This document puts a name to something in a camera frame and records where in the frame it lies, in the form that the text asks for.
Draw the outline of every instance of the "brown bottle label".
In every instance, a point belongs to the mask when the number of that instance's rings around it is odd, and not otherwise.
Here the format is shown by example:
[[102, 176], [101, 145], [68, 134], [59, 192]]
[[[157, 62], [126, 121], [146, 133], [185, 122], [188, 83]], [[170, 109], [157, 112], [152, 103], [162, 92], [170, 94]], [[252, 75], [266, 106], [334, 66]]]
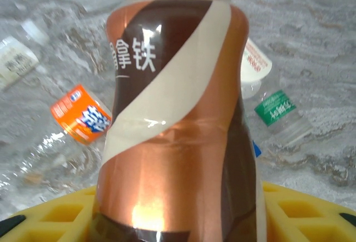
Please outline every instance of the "brown bottle label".
[[117, 85], [95, 219], [110, 219], [118, 241], [256, 241], [244, 14], [220, 1], [142, 2], [114, 12], [107, 33]]

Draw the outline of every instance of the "plastic bottle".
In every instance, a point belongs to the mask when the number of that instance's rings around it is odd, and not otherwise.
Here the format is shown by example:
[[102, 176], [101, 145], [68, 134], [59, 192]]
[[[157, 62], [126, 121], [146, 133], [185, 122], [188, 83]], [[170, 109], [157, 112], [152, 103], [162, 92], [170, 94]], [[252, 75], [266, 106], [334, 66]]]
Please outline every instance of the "plastic bottle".
[[312, 131], [296, 105], [281, 89], [279, 71], [271, 60], [248, 39], [241, 67], [241, 91], [247, 110], [254, 110], [261, 122], [283, 145], [289, 146]]
[[0, 31], [0, 90], [9, 87], [35, 68], [42, 47], [49, 41], [44, 21], [28, 19]]
[[[70, 181], [65, 174], [57, 178], [54, 169], [79, 155], [110, 123], [111, 113], [105, 105], [82, 85], [76, 86], [42, 115], [34, 128], [38, 133], [28, 134], [27, 140], [0, 156], [1, 199], [43, 180], [49, 187], [58, 187], [58, 180]], [[79, 168], [82, 164], [73, 165]]]
[[266, 241], [229, 0], [125, 0], [107, 21], [113, 124], [88, 241]]

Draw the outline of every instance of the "green label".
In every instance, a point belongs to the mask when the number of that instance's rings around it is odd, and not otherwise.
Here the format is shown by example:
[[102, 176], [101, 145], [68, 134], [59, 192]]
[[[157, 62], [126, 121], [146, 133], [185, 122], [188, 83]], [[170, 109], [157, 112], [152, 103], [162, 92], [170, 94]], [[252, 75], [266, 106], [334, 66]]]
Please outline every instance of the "green label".
[[274, 124], [277, 120], [287, 115], [296, 106], [282, 91], [278, 91], [259, 104], [255, 111], [267, 126]]

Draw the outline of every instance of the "gray marble floor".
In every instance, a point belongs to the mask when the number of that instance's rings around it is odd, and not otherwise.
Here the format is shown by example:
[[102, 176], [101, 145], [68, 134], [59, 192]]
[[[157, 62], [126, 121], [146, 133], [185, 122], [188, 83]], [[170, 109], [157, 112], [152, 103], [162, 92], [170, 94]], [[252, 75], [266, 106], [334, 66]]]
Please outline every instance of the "gray marble floor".
[[[0, 32], [26, 18], [43, 18], [51, 36], [41, 65], [0, 94], [3, 156], [9, 144], [25, 147], [28, 139], [51, 132], [49, 105], [79, 82], [112, 105], [115, 78], [104, 27], [119, 2], [0, 0]], [[251, 39], [279, 67], [281, 85], [314, 126], [310, 136], [282, 149], [247, 113], [251, 134], [263, 150], [258, 159], [263, 179], [356, 210], [356, 0], [233, 3], [248, 16]], [[103, 139], [91, 154], [102, 147]], [[11, 156], [6, 161], [11, 163]], [[7, 167], [3, 162], [1, 173]], [[96, 176], [93, 165], [89, 175], [62, 191], [44, 194], [45, 187], [39, 188], [2, 207], [0, 200], [0, 218], [90, 186]]]

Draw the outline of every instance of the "blue label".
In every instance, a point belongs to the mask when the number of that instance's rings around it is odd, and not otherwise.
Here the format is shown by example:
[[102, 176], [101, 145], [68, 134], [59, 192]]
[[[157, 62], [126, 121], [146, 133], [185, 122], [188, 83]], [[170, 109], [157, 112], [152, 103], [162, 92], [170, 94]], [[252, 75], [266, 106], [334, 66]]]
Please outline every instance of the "blue label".
[[262, 151], [261, 151], [260, 148], [255, 144], [255, 141], [252, 141], [252, 143], [254, 144], [254, 150], [255, 150], [256, 157], [259, 157], [259, 156], [262, 154]]
[[110, 120], [94, 106], [88, 106], [87, 110], [82, 112], [82, 115], [80, 121], [93, 133], [104, 132], [110, 125]]

